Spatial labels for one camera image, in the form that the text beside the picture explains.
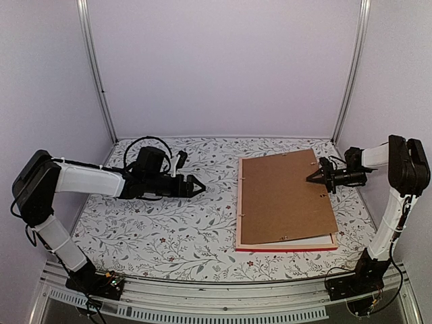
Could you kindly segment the red grey photo print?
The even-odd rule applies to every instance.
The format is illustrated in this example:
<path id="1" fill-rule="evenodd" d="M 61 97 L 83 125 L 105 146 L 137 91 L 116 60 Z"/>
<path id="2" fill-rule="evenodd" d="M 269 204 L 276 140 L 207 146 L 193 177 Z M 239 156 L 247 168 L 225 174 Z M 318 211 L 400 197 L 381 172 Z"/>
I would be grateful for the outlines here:
<path id="1" fill-rule="evenodd" d="M 299 240 L 273 242 L 264 244 L 249 244 L 249 247 L 256 250 L 331 250 L 338 247 L 333 234 L 316 236 Z"/>

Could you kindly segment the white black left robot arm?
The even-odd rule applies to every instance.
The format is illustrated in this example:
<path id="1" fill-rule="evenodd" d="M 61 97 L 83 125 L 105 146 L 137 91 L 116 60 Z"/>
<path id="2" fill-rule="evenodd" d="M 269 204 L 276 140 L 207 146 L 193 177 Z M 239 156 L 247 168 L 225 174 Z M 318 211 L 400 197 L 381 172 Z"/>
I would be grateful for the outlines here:
<path id="1" fill-rule="evenodd" d="M 193 198 L 206 186 L 193 175 L 182 175 L 187 153 L 176 156 L 152 147 L 142 147 L 137 158 L 123 167 L 105 167 L 52 157 L 47 151 L 33 154 L 12 185 L 10 212 L 24 221 L 47 244 L 74 281 L 86 293 L 100 287 L 100 278 L 89 268 L 86 255 L 56 218 L 53 202 L 58 194 L 99 195 L 121 200 Z"/>

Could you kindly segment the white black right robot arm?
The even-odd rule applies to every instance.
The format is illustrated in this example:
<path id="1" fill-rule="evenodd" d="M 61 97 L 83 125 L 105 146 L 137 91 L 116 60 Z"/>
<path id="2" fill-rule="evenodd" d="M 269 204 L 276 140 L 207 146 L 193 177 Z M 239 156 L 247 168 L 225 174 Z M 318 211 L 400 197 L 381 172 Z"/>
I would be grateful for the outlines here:
<path id="1" fill-rule="evenodd" d="M 345 168 L 337 169 L 325 157 L 320 168 L 306 181 L 322 184 L 336 193 L 338 186 L 364 186 L 367 175 L 387 167 L 389 199 L 375 237 L 367 247 L 372 261 L 389 261 L 413 206 L 429 185 L 431 171 L 423 144 L 419 139 L 390 135 L 387 142 L 374 148 L 350 147 L 344 153 Z"/>

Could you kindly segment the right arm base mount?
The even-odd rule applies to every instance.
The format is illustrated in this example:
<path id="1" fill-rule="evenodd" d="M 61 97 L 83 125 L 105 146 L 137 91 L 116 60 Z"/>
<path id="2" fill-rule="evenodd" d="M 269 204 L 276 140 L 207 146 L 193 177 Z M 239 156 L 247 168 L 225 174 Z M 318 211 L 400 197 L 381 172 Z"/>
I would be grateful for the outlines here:
<path id="1" fill-rule="evenodd" d="M 385 305 L 381 308 L 377 308 L 377 305 L 383 297 L 383 276 L 391 265 L 394 266 L 399 273 L 400 280 L 398 290 Z M 368 298 L 361 298 L 347 303 L 348 310 L 352 315 L 357 317 L 368 317 L 386 309 L 398 297 L 403 283 L 403 272 L 399 266 L 395 264 L 391 254 L 388 256 L 387 260 L 378 261 L 369 256 L 367 249 L 363 250 L 354 270 L 350 271 L 347 276 L 333 279 L 329 279 L 328 276 L 325 276 L 324 279 L 325 289 L 332 301 L 358 297 L 375 291 L 378 292 L 378 296 L 376 297 L 369 296 Z"/>

